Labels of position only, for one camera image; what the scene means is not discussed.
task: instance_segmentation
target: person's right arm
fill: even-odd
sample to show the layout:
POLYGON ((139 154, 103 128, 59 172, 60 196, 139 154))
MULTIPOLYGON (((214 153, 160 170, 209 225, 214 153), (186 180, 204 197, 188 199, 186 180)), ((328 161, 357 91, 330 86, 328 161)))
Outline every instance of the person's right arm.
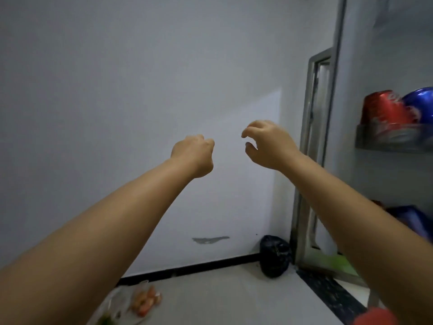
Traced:
POLYGON ((314 209, 339 250, 403 322, 433 324, 433 246, 382 208, 302 154, 271 121, 242 137, 253 162, 283 173, 314 209))

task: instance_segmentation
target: peeling paint patch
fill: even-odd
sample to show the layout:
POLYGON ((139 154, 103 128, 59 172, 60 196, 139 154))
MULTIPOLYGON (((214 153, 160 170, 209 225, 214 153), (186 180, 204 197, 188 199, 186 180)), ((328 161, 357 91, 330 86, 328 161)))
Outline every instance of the peeling paint patch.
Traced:
POLYGON ((228 240, 229 238, 228 236, 220 236, 214 238, 193 238, 192 240, 197 244, 214 244, 220 240, 228 240))

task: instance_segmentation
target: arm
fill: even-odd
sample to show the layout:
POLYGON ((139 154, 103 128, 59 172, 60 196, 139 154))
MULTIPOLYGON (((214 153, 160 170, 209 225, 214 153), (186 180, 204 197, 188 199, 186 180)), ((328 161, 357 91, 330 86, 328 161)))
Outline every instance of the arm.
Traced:
POLYGON ((409 324, 433 321, 433 246, 303 155, 270 121, 242 133, 253 162, 282 172, 314 209, 339 249, 384 303, 409 324))
POLYGON ((117 189, 0 272, 0 323, 85 324, 194 178, 214 141, 189 136, 171 158, 117 189))

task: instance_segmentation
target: garbage bag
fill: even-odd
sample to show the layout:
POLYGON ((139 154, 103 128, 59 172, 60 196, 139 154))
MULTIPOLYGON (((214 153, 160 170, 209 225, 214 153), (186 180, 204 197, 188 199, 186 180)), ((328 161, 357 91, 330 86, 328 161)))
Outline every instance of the garbage bag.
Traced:
POLYGON ((260 241, 260 268, 266 277, 281 276, 292 261, 289 243, 277 236, 265 235, 260 241))

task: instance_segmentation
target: hand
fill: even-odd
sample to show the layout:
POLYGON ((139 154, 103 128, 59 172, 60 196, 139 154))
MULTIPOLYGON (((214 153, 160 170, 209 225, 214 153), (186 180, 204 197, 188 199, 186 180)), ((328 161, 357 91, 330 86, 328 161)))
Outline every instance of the hand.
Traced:
POLYGON ((194 178, 204 177, 214 168, 212 161, 214 146, 213 139, 205 139, 201 134, 187 136, 175 144, 170 159, 178 160, 191 167, 194 178))
POLYGON ((288 159, 301 154, 290 135, 269 120, 250 123, 242 132, 242 138, 246 137, 256 141, 257 149, 247 142, 245 153, 254 163, 265 168, 282 171, 288 159))

